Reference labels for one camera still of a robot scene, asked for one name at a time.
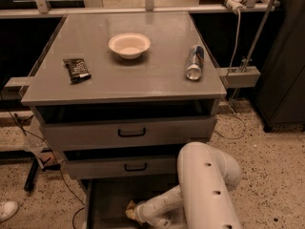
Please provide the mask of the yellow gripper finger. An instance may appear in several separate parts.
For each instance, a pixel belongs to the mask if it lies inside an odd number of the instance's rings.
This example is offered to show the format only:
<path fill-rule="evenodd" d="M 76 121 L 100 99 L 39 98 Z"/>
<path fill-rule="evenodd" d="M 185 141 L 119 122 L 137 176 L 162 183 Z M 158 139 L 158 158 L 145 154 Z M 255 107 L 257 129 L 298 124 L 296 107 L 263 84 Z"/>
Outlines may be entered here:
<path fill-rule="evenodd" d="M 135 215 L 135 212 L 134 212 L 135 206 L 136 206 L 136 203 L 133 200 L 131 200 L 128 203 L 126 210 L 125 210 L 126 217 L 128 219 L 134 220 L 134 221 L 138 222 L 140 225 L 142 225 L 143 222 L 140 221 Z"/>

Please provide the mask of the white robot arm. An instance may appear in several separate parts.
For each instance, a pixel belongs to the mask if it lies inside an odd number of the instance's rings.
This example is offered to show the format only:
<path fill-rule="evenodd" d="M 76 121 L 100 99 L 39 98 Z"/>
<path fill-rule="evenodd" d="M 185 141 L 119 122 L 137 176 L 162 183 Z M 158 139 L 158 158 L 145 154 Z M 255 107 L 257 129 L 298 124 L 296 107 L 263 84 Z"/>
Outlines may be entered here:
<path fill-rule="evenodd" d="M 229 190 L 241 168 L 229 154 L 201 142 L 177 158 L 178 184 L 147 201 L 129 202 L 126 216 L 149 229 L 242 229 Z"/>

